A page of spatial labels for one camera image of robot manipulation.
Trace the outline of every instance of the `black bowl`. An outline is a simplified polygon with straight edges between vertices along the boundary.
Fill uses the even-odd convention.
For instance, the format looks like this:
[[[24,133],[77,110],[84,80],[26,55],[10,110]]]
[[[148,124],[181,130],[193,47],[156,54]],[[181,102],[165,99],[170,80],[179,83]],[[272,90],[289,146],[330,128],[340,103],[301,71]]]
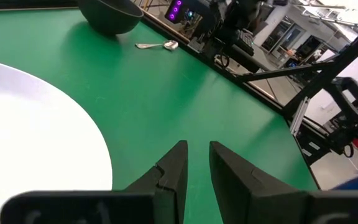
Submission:
[[[130,0],[78,0],[78,6],[91,27],[108,37],[131,31],[143,17]]]

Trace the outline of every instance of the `green table surface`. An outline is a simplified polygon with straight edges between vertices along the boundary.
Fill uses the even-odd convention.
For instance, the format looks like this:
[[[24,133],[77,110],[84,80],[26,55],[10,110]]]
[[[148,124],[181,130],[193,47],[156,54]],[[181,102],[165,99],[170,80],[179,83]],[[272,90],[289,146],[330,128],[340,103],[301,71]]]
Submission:
[[[185,223],[222,223],[212,140],[294,187],[317,189],[279,114],[182,49],[134,47],[164,40],[142,23],[104,38],[76,9],[0,12],[0,63],[51,83],[88,112],[109,148],[115,190],[181,139],[189,147]]]

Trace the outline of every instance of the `white plate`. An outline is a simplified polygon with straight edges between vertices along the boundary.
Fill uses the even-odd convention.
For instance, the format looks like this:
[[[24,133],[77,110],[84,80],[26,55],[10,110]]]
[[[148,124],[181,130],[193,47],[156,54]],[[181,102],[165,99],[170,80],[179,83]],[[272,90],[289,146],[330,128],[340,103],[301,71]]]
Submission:
[[[0,64],[0,208],[30,190],[111,190],[98,127],[69,96]]]

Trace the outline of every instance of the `floor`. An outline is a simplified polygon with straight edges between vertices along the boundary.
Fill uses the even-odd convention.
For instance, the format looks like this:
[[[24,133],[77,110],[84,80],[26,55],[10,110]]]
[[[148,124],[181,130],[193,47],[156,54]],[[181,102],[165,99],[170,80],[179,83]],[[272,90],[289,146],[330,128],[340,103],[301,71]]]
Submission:
[[[148,12],[155,17],[163,20],[163,15],[168,9],[169,2],[165,0],[153,0]],[[236,73],[244,74],[248,71],[235,61],[230,62],[229,68]],[[271,60],[269,69],[277,69],[277,62]],[[252,82],[266,94],[277,100],[280,104],[287,104],[301,89],[288,77],[269,78],[266,80],[257,80]],[[349,159],[345,156],[339,156],[336,153],[329,153],[322,159],[315,162],[311,169],[322,190],[329,190],[340,185],[347,180],[357,177],[358,174],[358,151],[355,150],[354,156]]]

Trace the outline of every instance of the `metal spoon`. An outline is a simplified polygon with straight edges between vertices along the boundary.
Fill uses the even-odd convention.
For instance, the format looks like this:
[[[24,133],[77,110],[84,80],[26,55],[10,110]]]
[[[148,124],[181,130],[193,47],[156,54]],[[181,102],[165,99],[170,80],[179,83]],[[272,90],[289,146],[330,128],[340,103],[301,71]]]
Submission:
[[[176,42],[174,40],[168,40],[168,41],[165,41],[163,44],[135,44],[135,46],[139,49],[147,49],[147,48],[151,48],[151,47],[163,46],[164,48],[166,48],[168,50],[175,50],[176,48],[179,47],[179,44],[178,44],[178,42]]]

